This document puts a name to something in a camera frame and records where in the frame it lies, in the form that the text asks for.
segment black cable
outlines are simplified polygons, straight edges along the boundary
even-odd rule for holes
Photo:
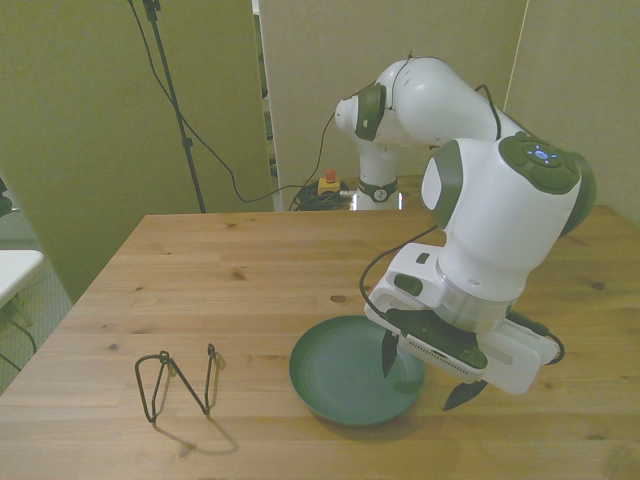
[[[11,325],[13,325],[14,327],[16,327],[18,330],[20,330],[29,338],[29,341],[31,342],[31,347],[33,348],[33,353],[36,353],[38,351],[38,347],[36,347],[36,341],[34,340],[33,336],[27,331],[27,329],[24,328],[19,323],[16,323],[13,320],[11,320],[9,317],[5,317],[5,320],[9,322]]]
[[[493,98],[491,98],[491,92],[489,91],[489,87],[487,87],[485,84],[482,84],[480,86],[478,86],[478,88],[476,88],[476,92],[478,90],[484,90],[485,93],[487,94],[487,100],[489,101],[489,107],[491,107],[491,113],[493,113],[493,118],[496,119],[496,141],[500,140],[500,137],[502,137],[502,124],[500,123],[500,117],[498,116],[498,111],[496,110],[496,106],[493,103]]]
[[[345,182],[340,183],[341,190],[347,188],[349,186]],[[318,195],[318,182],[315,181],[300,189],[297,198],[294,198],[294,211],[335,210],[350,201],[350,197],[343,197],[340,192],[324,192]]]
[[[331,117],[329,117],[329,120],[327,121],[327,124],[322,129],[322,136],[320,137],[320,150],[318,151],[318,160],[316,161],[316,168],[313,169],[313,173],[311,175],[309,175],[309,178],[307,178],[305,180],[305,182],[302,185],[302,187],[300,187],[300,190],[298,190],[298,193],[296,193],[295,196],[293,197],[293,200],[291,200],[291,203],[289,204],[289,211],[291,211],[291,207],[293,207],[293,204],[296,201],[296,199],[298,198],[298,196],[300,195],[300,192],[302,192],[302,189],[307,186],[307,184],[311,181],[311,179],[314,177],[314,175],[318,171],[318,168],[320,167],[320,158],[322,158],[322,148],[324,147],[324,136],[327,133],[327,128],[329,128],[329,125],[331,124],[331,121],[333,120],[333,118],[335,116],[336,116],[336,113],[333,112],[331,114]]]
[[[373,310],[380,318],[382,319],[386,319],[386,315],[381,312],[378,307],[376,307],[373,302],[371,301],[371,299],[369,298],[369,296],[367,295],[367,292],[365,292],[364,290],[364,281],[367,277],[367,274],[369,273],[369,270],[371,270],[373,268],[373,266],[378,263],[378,261],[380,261],[380,259],[382,259],[383,257],[389,255],[390,253],[393,253],[397,250],[400,250],[402,247],[404,247],[405,245],[410,244],[411,242],[415,242],[416,240],[418,240],[421,237],[424,237],[425,235],[433,232],[436,228],[438,228],[437,225],[434,225],[433,227],[429,228],[428,230],[425,230],[424,232],[422,232],[419,235],[416,235],[413,238],[410,238],[409,240],[407,240],[406,242],[398,245],[397,247],[392,248],[391,250],[387,250],[386,252],[381,253],[380,255],[378,255],[376,258],[373,259],[373,261],[367,265],[367,268],[364,269],[364,272],[362,272],[362,276],[360,277],[360,282],[359,282],[359,287],[360,287],[360,294],[362,295],[362,297],[364,298],[364,301],[367,302],[367,305],[369,305],[369,307],[371,307],[371,310]]]
[[[145,50],[147,52],[147,57],[149,59],[149,64],[151,65],[151,71],[153,73],[153,76],[155,77],[156,81],[158,82],[158,85],[160,86],[160,88],[162,89],[163,93],[165,94],[165,96],[167,97],[167,100],[169,100],[169,102],[171,103],[171,105],[173,105],[174,109],[176,109],[176,112],[180,115],[180,118],[182,119],[182,121],[184,122],[184,124],[186,125],[186,127],[189,129],[189,131],[193,134],[194,137],[196,137],[196,139],[207,149],[209,150],[209,152],[211,152],[213,154],[214,157],[216,157],[216,159],[220,162],[220,164],[227,170],[227,172],[229,172],[229,175],[231,176],[231,183],[233,185],[233,190],[236,194],[236,196],[238,197],[238,199],[240,199],[242,202],[244,203],[252,203],[252,202],[257,202],[259,200],[263,200],[267,197],[270,197],[271,195],[273,195],[274,193],[278,193],[281,190],[284,190],[286,188],[301,188],[301,185],[287,185],[284,187],[280,187],[277,190],[274,190],[270,193],[267,193],[266,195],[263,195],[261,197],[258,198],[253,198],[253,199],[245,199],[244,197],[242,197],[242,195],[240,194],[240,192],[238,191],[238,187],[236,185],[236,179],[235,179],[235,175],[233,174],[233,171],[231,170],[231,168],[229,168],[229,166],[224,162],[224,160],[222,160],[222,158],[220,158],[220,156],[213,150],[213,148],[211,148],[201,137],[200,135],[198,135],[198,133],[191,127],[191,125],[189,125],[189,122],[187,121],[187,119],[184,117],[184,115],[182,114],[182,112],[180,111],[180,109],[177,107],[177,105],[174,104],[173,99],[171,98],[171,95],[169,95],[169,92],[167,92],[167,89],[165,88],[164,84],[162,83],[162,80],[160,80],[160,77],[158,76],[158,73],[156,72],[155,69],[155,65],[153,64],[153,57],[151,56],[151,50],[149,48],[149,43],[147,42],[147,37],[144,33],[144,29],[142,28],[142,24],[140,23],[140,18],[138,17],[138,12],[136,11],[136,8],[133,5],[133,0],[129,0],[129,6],[131,7],[131,11],[133,12],[133,16],[136,19],[136,23],[138,24],[138,30],[140,31],[140,35],[142,36],[142,42],[144,43],[144,47]]]
[[[547,365],[554,365],[554,364],[560,362],[560,360],[562,360],[564,358],[564,345],[562,344],[560,339],[558,337],[556,337],[553,333],[549,332],[549,333],[547,333],[547,336],[551,337],[551,339],[553,339],[553,341],[558,344],[558,348],[560,348],[560,352],[558,353],[558,356],[556,358],[554,358],[553,360],[551,360],[549,363],[547,363]]]
[[[7,357],[2,355],[1,353],[0,353],[0,358],[3,359],[5,362],[7,362],[9,365],[11,365],[16,370],[18,370],[19,372],[22,371],[22,369],[19,366],[17,366],[15,363],[13,363],[11,360],[9,360]]]

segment green bowl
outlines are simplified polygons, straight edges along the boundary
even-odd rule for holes
[[[420,394],[424,363],[398,349],[382,374],[385,329],[364,316],[326,320],[307,331],[291,353],[296,392],[317,415],[346,425],[375,425],[404,412]]]

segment beige wall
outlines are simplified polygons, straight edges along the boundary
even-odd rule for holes
[[[267,193],[251,2],[163,0],[158,15],[184,115],[242,193]],[[145,214],[198,211],[175,115],[124,0],[5,0],[0,18],[0,175],[76,300]],[[272,209],[193,153],[209,211]]]
[[[582,153],[598,203],[640,227],[640,2],[531,0],[507,112]]]
[[[469,84],[487,83],[502,105],[526,0],[260,0],[280,184],[304,181],[338,101],[414,55],[442,58]],[[401,174],[421,174],[405,156]],[[359,175],[358,154],[335,125],[320,171]],[[285,195],[285,208],[295,193]]]

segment wood grain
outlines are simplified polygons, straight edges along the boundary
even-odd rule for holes
[[[606,207],[518,302],[567,347],[525,395],[490,386],[445,413],[457,381],[428,368],[417,402],[372,428],[299,400],[298,338],[361,314],[366,265],[431,224],[419,209],[146,217],[0,397],[0,479],[638,478],[640,233]],[[209,342],[224,367],[211,417],[174,377],[154,428],[135,361],[169,351],[202,395]],[[157,368],[143,365],[148,392]]]

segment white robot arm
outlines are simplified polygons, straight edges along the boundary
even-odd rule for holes
[[[396,208],[395,145],[440,147],[422,198],[446,244],[405,246],[365,307],[388,330],[385,373],[399,345],[463,383],[526,392],[558,346],[511,306],[593,206],[586,161],[526,133],[435,58],[394,63],[336,121],[358,145],[365,208]]]

